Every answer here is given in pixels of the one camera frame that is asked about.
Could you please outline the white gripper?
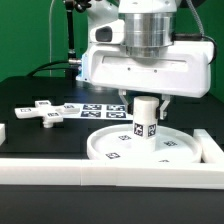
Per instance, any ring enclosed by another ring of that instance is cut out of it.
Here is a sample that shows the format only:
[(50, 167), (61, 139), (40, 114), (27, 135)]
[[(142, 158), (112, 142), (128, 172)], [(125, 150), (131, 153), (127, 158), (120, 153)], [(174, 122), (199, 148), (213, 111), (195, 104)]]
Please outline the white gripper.
[(200, 98), (210, 89), (214, 47), (204, 41), (176, 41), (152, 58), (130, 57), (121, 45), (95, 44), (82, 57), (81, 81), (115, 88), (127, 114), (133, 102), (126, 90), (162, 95), (156, 118), (164, 120), (170, 95)]

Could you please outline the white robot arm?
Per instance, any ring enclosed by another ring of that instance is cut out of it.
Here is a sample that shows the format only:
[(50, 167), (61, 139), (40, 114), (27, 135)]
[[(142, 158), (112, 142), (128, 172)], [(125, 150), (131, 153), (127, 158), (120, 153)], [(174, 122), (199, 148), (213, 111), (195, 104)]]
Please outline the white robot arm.
[(178, 34), (182, 0), (90, 0), (88, 47), (80, 81), (95, 86), (160, 94), (159, 118), (173, 96), (200, 98), (210, 89), (215, 42), (203, 34)]

